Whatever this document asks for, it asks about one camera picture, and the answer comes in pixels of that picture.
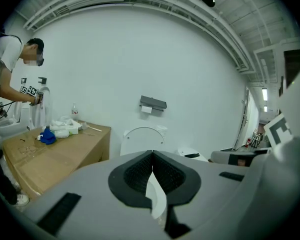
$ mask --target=person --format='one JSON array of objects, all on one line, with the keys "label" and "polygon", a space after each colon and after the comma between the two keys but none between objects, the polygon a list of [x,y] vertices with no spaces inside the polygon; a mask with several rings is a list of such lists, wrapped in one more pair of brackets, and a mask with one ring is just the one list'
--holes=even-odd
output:
[{"label": "person", "polygon": [[11,75],[17,60],[30,66],[41,66],[44,42],[40,38],[30,39],[26,44],[16,36],[0,37],[0,97],[13,102],[35,103],[35,97],[21,93],[10,86]]},{"label": "person", "polygon": [[[29,94],[21,93],[10,86],[12,72],[18,59],[22,59],[27,65],[41,66],[44,52],[44,42],[39,38],[32,38],[24,44],[17,36],[2,33],[0,37],[0,97],[12,102],[30,102],[32,105],[41,102]],[[7,113],[0,108],[0,114]],[[14,206],[24,206],[29,198],[24,194],[18,194],[16,188],[4,175],[0,165],[0,193],[6,201]]]}]

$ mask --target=paper towel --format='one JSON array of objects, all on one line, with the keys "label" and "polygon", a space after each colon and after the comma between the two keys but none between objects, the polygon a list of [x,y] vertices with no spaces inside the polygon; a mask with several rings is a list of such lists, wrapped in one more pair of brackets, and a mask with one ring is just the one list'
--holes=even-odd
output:
[{"label": "paper towel", "polygon": [[141,111],[150,114],[152,112],[152,107],[150,107],[150,106],[142,106]]}]

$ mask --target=toilet paper holder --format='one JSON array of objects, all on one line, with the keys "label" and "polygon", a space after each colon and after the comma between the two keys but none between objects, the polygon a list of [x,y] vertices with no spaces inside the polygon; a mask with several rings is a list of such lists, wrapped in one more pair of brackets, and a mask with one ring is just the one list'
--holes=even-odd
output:
[{"label": "toilet paper holder", "polygon": [[165,101],[141,95],[139,107],[151,107],[153,110],[164,111],[167,108]]},{"label": "toilet paper holder", "polygon": [[45,77],[38,77],[39,79],[41,79],[41,81],[39,81],[39,84],[45,85],[47,83],[47,78]]}]

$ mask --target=ceiling light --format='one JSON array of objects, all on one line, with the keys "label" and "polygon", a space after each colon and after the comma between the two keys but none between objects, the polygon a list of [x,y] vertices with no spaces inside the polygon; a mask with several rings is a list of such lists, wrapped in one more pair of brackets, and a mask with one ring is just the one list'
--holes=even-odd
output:
[{"label": "ceiling light", "polygon": [[267,90],[267,88],[262,88],[262,94],[263,94],[263,100],[267,101],[268,100],[268,90]]}]

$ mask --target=blue object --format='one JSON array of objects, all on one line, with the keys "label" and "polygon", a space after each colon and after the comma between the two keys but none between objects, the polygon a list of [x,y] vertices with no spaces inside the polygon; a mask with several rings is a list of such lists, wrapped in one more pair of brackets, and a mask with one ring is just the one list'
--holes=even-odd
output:
[{"label": "blue object", "polygon": [[50,144],[54,143],[57,140],[54,133],[52,131],[50,131],[50,129],[48,129],[48,128],[45,128],[44,131],[40,133],[40,135],[43,135],[40,138],[40,141],[42,143],[47,144],[47,145],[50,145]]}]

